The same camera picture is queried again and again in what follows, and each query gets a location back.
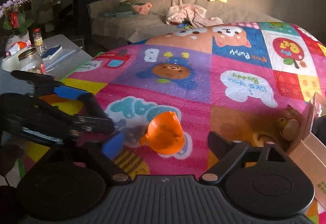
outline bottle with red cap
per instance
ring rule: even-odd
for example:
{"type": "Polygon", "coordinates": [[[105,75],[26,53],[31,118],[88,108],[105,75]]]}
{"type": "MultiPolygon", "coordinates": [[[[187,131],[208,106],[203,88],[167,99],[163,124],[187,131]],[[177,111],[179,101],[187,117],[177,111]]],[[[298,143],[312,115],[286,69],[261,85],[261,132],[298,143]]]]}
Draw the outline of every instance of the bottle with red cap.
{"type": "Polygon", "coordinates": [[[36,47],[37,53],[41,55],[43,53],[43,38],[41,35],[41,30],[39,28],[33,31],[34,46],[36,47]]]}

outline play mat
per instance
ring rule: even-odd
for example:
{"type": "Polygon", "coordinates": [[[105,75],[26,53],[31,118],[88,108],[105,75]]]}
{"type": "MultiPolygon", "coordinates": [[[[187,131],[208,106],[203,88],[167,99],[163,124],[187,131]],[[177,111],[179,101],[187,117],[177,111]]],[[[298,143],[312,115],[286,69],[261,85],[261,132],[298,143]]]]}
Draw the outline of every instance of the play mat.
{"type": "MultiPolygon", "coordinates": [[[[228,140],[282,147],[275,121],[287,105],[302,112],[315,92],[325,96],[326,48],[304,29],[288,23],[234,23],[195,28],[151,38],[101,54],[63,82],[88,90],[117,130],[124,149],[114,162],[135,174],[201,175],[216,161],[207,147],[209,131],[228,140]],[[174,155],[140,146],[146,126],[159,113],[174,111],[186,143],[174,155]]],[[[76,101],[52,102],[69,114],[76,101]]],[[[85,141],[103,139],[85,135],[85,141]]],[[[30,144],[25,166],[45,147],[30,144]]],[[[307,213],[326,223],[314,201],[307,213]]]]}

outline white square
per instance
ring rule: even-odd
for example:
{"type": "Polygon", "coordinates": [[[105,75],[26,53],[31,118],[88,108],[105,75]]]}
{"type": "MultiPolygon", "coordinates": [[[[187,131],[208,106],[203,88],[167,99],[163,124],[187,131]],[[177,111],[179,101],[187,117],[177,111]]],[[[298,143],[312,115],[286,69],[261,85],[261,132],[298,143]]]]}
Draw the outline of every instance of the white square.
{"type": "Polygon", "coordinates": [[[317,76],[314,62],[307,45],[301,36],[294,36],[268,30],[262,30],[261,32],[265,39],[273,70],[314,77],[317,76]],[[275,51],[273,46],[274,40],[276,40],[275,46],[279,47],[278,50],[283,57],[281,57],[281,55],[275,51]]]}

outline cartoon bee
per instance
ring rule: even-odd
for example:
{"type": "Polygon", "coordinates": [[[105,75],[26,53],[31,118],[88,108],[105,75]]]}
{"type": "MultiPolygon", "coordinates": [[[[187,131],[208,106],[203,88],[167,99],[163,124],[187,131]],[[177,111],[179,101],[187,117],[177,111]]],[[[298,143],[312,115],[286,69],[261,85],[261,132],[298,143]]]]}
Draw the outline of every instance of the cartoon bee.
{"type": "Polygon", "coordinates": [[[128,150],[121,150],[113,162],[128,173],[132,179],[136,175],[150,174],[147,163],[140,156],[128,150]]]}

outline cardboard box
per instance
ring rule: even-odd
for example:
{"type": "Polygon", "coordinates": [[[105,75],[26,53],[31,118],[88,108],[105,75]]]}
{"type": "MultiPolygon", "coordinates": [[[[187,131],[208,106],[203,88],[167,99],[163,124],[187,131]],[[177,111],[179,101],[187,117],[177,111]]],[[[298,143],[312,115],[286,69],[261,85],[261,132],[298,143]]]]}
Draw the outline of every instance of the cardboard box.
{"type": "Polygon", "coordinates": [[[311,133],[320,106],[324,110],[322,114],[326,114],[326,99],[315,93],[303,111],[299,135],[287,153],[312,181],[315,198],[326,208],[326,146],[311,133]]]}

